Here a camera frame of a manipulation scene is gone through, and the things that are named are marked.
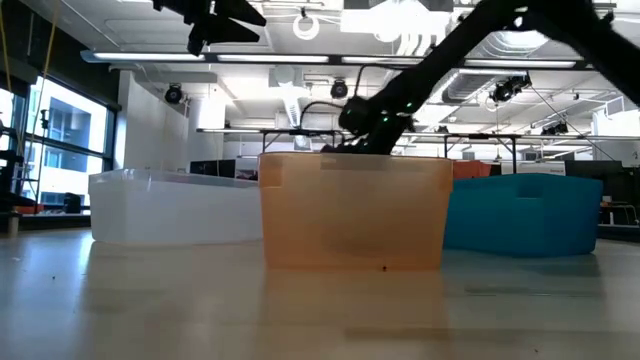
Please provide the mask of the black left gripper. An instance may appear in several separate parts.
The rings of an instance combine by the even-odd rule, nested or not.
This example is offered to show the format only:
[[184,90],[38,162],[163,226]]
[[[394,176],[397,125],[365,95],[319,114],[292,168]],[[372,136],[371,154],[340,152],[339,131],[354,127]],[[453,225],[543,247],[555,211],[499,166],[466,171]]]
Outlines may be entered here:
[[[224,18],[214,10],[222,5],[222,15],[256,26],[265,26],[263,15],[247,0],[164,0],[164,7],[181,15],[187,25],[223,25]],[[209,36],[210,43],[256,43],[260,36],[254,31],[240,26],[215,30]]]

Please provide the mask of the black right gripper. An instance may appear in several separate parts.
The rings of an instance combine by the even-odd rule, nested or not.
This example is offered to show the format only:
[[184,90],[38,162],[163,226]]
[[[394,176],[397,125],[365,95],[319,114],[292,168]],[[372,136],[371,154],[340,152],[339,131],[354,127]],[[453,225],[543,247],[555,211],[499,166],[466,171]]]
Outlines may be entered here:
[[411,96],[381,91],[370,98],[354,96],[344,105],[339,125],[357,137],[367,138],[367,150],[361,144],[325,144],[321,153],[390,154],[395,141],[412,127],[412,115],[418,102]]

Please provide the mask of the long tan tape strip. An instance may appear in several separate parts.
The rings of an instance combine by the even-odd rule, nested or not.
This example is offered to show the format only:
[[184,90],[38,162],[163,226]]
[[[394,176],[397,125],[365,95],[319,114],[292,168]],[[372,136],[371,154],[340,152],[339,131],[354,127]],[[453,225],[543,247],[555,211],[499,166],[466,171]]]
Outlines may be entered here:
[[427,159],[362,154],[329,154],[320,161],[323,171],[423,172],[430,166]]

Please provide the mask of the black folding table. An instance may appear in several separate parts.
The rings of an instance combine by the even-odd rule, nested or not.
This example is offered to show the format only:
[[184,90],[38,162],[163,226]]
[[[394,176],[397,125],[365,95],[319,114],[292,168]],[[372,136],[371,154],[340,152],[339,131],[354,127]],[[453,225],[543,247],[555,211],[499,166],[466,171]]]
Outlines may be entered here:
[[445,133],[443,134],[444,145],[444,157],[448,157],[448,152],[455,146],[454,143],[449,143],[450,138],[467,139],[467,140],[497,140],[499,144],[502,144],[512,154],[512,173],[516,174],[517,159],[516,159],[516,146],[517,140],[522,138],[519,134],[487,134],[487,133]]
[[[346,140],[346,136],[338,130],[313,130],[313,129],[260,129],[259,133],[262,135],[262,153],[265,153],[267,148],[281,135],[288,136],[304,136],[307,138],[330,136],[332,138],[332,146],[336,145],[336,137],[339,136],[342,141]],[[268,142],[267,136],[275,134],[275,137]]]

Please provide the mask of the orange plastic bin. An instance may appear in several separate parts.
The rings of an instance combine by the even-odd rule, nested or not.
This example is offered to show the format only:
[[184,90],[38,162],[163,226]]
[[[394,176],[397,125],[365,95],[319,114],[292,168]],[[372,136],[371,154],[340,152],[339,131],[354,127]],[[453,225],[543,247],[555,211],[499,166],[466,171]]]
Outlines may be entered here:
[[270,269],[429,271],[441,265],[453,163],[423,172],[323,171],[323,155],[260,155]]

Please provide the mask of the long ceiling light bar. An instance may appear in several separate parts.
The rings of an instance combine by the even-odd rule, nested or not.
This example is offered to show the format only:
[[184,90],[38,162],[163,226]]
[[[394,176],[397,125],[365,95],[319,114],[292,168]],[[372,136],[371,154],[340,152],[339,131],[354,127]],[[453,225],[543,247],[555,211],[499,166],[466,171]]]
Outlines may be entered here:
[[[360,66],[378,64],[390,66],[417,65],[422,58],[415,56],[365,56],[365,55],[296,55],[275,53],[202,53],[194,56],[187,53],[145,53],[145,52],[94,52],[84,50],[81,58],[87,63],[225,63],[225,64],[288,64],[288,65],[328,65]],[[576,59],[516,59],[516,58],[466,58],[455,68],[496,68],[496,69],[541,69],[591,71],[594,67],[584,60]]]

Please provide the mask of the orange box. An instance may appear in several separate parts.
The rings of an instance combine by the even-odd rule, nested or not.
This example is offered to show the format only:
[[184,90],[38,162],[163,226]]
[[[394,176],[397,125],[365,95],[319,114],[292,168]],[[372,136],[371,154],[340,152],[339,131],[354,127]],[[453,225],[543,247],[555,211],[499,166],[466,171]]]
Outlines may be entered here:
[[455,161],[453,163],[453,178],[459,180],[488,177],[491,174],[491,168],[490,164],[477,160]]

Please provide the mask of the black monitor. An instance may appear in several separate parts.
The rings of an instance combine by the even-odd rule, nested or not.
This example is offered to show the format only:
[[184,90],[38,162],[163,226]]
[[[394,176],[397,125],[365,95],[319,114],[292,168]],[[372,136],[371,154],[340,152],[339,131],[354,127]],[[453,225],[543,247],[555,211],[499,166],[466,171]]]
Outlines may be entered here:
[[191,174],[234,178],[236,172],[235,160],[205,160],[192,161],[189,172]]

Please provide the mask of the white box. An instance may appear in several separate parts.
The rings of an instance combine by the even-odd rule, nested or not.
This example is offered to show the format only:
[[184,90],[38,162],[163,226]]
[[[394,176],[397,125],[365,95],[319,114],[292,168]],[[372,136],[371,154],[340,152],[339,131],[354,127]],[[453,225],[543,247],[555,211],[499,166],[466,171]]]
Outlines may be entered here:
[[566,175],[564,162],[517,162],[516,165],[504,162],[500,165],[502,175],[513,174],[513,169],[516,169],[517,174],[539,173],[559,176]]

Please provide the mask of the teal plastic bin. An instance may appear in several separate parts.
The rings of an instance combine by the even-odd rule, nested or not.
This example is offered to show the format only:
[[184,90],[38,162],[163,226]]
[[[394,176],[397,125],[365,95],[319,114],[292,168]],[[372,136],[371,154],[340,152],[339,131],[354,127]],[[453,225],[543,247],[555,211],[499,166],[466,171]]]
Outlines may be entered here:
[[588,254],[602,194],[599,180],[541,173],[456,180],[444,247],[514,257]]

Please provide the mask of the clear plastic bin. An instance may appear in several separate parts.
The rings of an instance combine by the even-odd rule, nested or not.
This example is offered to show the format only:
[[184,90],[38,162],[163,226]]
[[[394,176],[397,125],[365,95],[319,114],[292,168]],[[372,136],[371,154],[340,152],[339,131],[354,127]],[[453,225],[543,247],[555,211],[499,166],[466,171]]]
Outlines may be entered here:
[[96,241],[156,246],[262,238],[255,181],[120,169],[91,175],[88,190]]

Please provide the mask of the large window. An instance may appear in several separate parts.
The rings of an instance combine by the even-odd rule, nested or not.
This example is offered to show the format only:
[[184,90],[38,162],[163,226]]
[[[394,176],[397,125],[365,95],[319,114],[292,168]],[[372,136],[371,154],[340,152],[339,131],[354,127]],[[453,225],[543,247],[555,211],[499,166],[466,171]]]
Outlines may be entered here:
[[23,93],[0,87],[0,150],[15,150],[12,191],[32,201],[20,215],[66,214],[64,194],[83,196],[90,212],[89,177],[112,168],[115,114],[54,81],[38,78]]

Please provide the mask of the black cabinet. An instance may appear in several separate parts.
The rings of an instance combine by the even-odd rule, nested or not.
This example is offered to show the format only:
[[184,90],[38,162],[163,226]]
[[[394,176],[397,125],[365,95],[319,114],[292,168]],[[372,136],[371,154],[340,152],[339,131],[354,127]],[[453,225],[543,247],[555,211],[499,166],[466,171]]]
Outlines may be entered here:
[[613,202],[640,207],[640,168],[624,167],[621,161],[566,160],[567,176],[600,180],[603,195]]

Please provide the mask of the black equipment rack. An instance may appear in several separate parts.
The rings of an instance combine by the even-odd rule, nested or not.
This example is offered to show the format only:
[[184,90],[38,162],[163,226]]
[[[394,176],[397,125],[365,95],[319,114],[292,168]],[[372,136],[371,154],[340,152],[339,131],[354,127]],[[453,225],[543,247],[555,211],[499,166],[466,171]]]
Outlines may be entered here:
[[0,214],[12,212],[15,206],[29,206],[32,201],[12,191],[13,176],[16,164],[23,158],[15,150],[0,150]]

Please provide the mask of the silver air duct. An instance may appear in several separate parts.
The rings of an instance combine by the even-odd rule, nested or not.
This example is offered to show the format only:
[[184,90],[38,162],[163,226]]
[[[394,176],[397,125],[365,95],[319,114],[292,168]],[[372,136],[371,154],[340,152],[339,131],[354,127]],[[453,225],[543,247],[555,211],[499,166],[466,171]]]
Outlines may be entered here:
[[[493,32],[470,52],[470,56],[489,59],[527,58],[548,41],[547,37],[536,31]],[[451,71],[442,91],[442,101],[463,103],[497,81],[524,75],[524,70],[463,68]]]

